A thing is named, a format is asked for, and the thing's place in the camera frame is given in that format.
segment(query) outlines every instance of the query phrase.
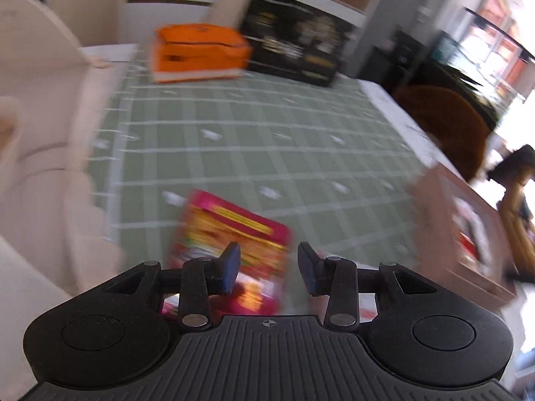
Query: orange box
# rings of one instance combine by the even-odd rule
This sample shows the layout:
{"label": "orange box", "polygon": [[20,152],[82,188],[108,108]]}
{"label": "orange box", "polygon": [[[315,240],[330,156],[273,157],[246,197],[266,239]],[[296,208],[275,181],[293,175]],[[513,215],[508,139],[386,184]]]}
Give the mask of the orange box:
{"label": "orange box", "polygon": [[[503,273],[513,257],[498,212],[442,164],[429,169],[413,187],[419,267],[422,276],[495,312],[516,297]],[[485,277],[461,263],[455,198],[466,201],[483,222],[492,252],[492,276]]]}
{"label": "orange box", "polygon": [[157,83],[235,78],[252,53],[237,31],[210,24],[167,25],[156,31],[149,68]]}

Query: chair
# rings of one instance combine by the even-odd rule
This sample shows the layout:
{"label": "chair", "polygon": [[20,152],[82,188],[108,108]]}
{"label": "chair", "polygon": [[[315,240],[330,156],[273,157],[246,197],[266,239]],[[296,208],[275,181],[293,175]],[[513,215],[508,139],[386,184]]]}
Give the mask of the chair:
{"label": "chair", "polygon": [[105,213],[90,204],[83,176],[113,68],[90,65],[41,2],[0,1],[0,97],[20,103],[4,99],[0,109],[24,114],[14,170],[0,169],[0,191],[11,175],[0,198],[0,234],[49,281],[80,293],[116,275],[120,259],[119,248],[100,242]]}
{"label": "chair", "polygon": [[13,185],[22,133],[22,110],[17,99],[0,97],[0,198]]}
{"label": "chair", "polygon": [[121,6],[122,0],[51,0],[49,3],[82,46],[120,42]]}
{"label": "chair", "polygon": [[251,0],[214,0],[202,23],[239,30]]}
{"label": "chair", "polygon": [[16,401],[37,382],[22,351],[28,325],[70,298],[0,237],[0,398]]}
{"label": "chair", "polygon": [[475,177],[483,163],[490,130],[463,97],[450,89],[411,85],[397,90],[394,99],[432,138],[464,180]]}

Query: black box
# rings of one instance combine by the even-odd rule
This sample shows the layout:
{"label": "black box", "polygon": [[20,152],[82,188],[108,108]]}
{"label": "black box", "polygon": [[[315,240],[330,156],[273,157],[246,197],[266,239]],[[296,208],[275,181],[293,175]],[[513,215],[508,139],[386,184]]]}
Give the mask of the black box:
{"label": "black box", "polygon": [[240,33],[253,47],[247,69],[328,86],[352,25],[295,0],[251,0]]}

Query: metal rivet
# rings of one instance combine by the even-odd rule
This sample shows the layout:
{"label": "metal rivet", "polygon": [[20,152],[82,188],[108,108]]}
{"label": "metal rivet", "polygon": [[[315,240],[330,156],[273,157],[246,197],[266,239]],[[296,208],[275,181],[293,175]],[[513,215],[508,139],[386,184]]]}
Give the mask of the metal rivet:
{"label": "metal rivet", "polygon": [[262,325],[264,325],[265,327],[268,327],[268,328],[271,328],[273,327],[274,325],[277,325],[278,323],[275,322],[274,320],[265,320],[262,322]]}
{"label": "metal rivet", "polygon": [[208,318],[200,313],[191,313],[182,318],[182,324],[188,327],[202,327],[208,323]]}
{"label": "metal rivet", "polygon": [[338,325],[340,327],[347,327],[355,324],[355,317],[347,313],[335,313],[329,318],[331,324]]}

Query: ribbed black plate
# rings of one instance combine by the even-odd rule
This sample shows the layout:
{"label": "ribbed black plate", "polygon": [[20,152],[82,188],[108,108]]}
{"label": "ribbed black plate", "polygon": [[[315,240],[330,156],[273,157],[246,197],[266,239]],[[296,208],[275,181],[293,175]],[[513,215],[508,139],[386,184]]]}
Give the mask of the ribbed black plate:
{"label": "ribbed black plate", "polygon": [[106,390],[43,383],[28,401],[514,401],[496,381],[434,390],[384,371],[359,338],[321,327],[313,316],[226,316],[185,335],[161,367]]}

